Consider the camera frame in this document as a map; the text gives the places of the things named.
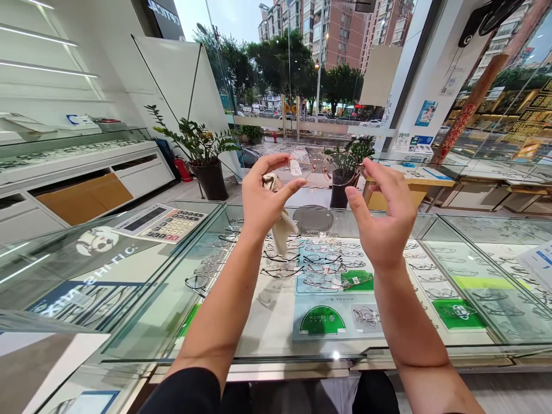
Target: black sleeve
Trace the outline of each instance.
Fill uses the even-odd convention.
[[[164,379],[146,400],[139,414],[218,414],[220,384],[206,368],[187,368]]]

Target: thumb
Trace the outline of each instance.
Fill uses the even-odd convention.
[[[304,178],[295,178],[287,183],[283,188],[279,189],[276,193],[276,197],[282,204],[286,204],[286,201],[296,192],[299,191],[301,187],[306,184],[306,179]]]
[[[345,187],[345,194],[347,194],[349,205],[351,206],[352,213],[357,220],[356,223],[358,224],[359,229],[370,225],[372,222],[372,216],[370,215],[368,206],[366,205],[361,193],[355,187],[349,186]]]

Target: hand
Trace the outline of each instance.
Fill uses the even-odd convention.
[[[404,266],[403,250],[417,214],[408,184],[400,172],[390,167],[368,158],[364,158],[362,165],[377,183],[370,185],[370,191],[381,191],[388,204],[387,216],[372,217],[359,191],[355,187],[345,188],[362,248],[376,271]]]
[[[243,230],[265,237],[280,218],[283,206],[293,194],[306,184],[306,179],[296,178],[280,188],[277,193],[263,187],[263,175],[288,165],[289,154],[272,154],[259,158],[241,185],[243,193]]]

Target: wooden table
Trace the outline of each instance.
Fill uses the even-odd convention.
[[[446,177],[441,172],[438,172],[433,168],[407,168],[400,164],[389,164],[388,166],[404,174],[408,183],[408,187],[410,188],[412,203],[416,208],[420,206],[421,202],[424,200],[424,197],[427,195],[428,191],[432,187],[442,187],[442,190],[444,190],[446,187],[452,187],[455,185],[455,181],[452,178]],[[367,177],[365,175],[365,171],[363,171],[363,176],[367,183],[375,182],[374,178]],[[364,196],[364,199],[366,200],[366,205],[370,210],[387,211],[387,200],[382,193],[373,193],[372,191],[370,191],[369,185],[365,185],[362,195]]]

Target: cleaning cloth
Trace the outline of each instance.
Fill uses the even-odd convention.
[[[263,187],[267,190],[277,192],[278,191],[278,177],[273,172],[263,175]],[[272,240],[274,241],[274,249],[276,254],[285,255],[288,252],[288,237],[292,233],[298,233],[297,226],[289,217],[286,209],[282,210],[280,218],[270,229]]]

